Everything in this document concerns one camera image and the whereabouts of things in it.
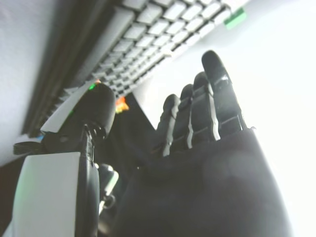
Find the green light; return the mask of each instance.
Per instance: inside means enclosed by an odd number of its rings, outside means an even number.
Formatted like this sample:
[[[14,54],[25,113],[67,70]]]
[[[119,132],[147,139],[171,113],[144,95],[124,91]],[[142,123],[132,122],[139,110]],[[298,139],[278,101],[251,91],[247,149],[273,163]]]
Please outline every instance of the green light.
[[[226,28],[228,30],[234,28],[236,25],[239,25],[247,18],[247,14],[244,12],[242,8],[236,11],[230,18],[224,21]]]
[[[90,87],[89,87],[89,90],[93,90],[95,88],[96,84],[92,84]]]

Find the white wall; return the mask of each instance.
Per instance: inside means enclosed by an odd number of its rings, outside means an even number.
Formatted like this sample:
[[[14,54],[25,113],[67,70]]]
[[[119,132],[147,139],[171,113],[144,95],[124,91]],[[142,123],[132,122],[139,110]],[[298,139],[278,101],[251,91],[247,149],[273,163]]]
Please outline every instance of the white wall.
[[[248,126],[258,129],[296,236],[316,236],[316,2],[252,0],[247,19],[219,26],[134,92],[156,127],[165,98],[180,96],[215,50]]]

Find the green object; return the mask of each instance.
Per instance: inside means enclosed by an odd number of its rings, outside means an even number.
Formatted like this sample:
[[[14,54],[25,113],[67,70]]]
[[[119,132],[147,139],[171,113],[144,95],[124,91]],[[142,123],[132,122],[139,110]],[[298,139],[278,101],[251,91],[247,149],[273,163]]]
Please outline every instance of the green object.
[[[247,18],[247,14],[244,12],[243,8],[237,10],[230,18],[224,21],[226,28],[228,30],[234,28],[236,25],[239,25]]]
[[[96,84],[92,84],[90,87],[89,87],[89,90],[93,90],[95,88]]]

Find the orange object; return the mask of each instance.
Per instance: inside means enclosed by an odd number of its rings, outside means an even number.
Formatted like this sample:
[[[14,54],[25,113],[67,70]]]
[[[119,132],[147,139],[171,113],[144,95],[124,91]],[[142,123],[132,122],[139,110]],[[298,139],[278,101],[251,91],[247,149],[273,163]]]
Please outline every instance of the orange object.
[[[126,103],[125,97],[121,97],[119,98],[116,102],[115,102],[115,112],[117,114],[122,113],[125,110],[129,110],[129,106]]]

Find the robotic hand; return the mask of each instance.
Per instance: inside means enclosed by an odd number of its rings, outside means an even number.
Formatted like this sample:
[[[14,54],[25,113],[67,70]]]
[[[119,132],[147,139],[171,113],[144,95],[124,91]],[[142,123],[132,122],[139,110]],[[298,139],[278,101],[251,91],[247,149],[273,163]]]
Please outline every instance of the robotic hand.
[[[225,67],[212,51],[202,63],[205,72],[180,98],[167,97],[149,162],[130,178],[111,236],[291,236]],[[112,91],[91,81],[49,118],[38,155],[24,162],[5,237],[97,235],[118,174],[96,165],[95,151],[114,114]]]

